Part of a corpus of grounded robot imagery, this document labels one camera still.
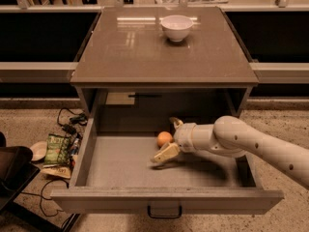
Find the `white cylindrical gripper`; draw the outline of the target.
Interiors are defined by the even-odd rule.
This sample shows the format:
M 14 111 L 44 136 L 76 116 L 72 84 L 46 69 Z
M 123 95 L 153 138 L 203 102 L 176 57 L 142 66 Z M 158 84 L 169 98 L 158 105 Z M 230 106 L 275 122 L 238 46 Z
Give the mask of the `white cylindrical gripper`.
M 185 153 L 194 152 L 195 148 L 192 141 L 192 133 L 195 123 L 186 123 L 177 117 L 170 117 L 170 123 L 174 126 L 174 141 L 176 143 L 165 143 L 152 158 L 153 163 L 166 162 L 176 157 L 180 150 Z

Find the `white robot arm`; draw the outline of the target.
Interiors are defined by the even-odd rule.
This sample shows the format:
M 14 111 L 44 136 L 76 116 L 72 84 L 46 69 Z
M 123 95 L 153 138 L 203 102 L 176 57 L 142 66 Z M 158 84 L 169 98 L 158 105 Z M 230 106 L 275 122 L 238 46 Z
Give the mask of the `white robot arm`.
M 309 188 L 309 151 L 293 143 L 250 127 L 233 116 L 222 116 L 213 124 L 184 123 L 171 117 L 175 133 L 172 142 L 164 143 L 152 162 L 166 162 L 180 152 L 208 151 L 222 157 L 239 158 L 246 152 Z

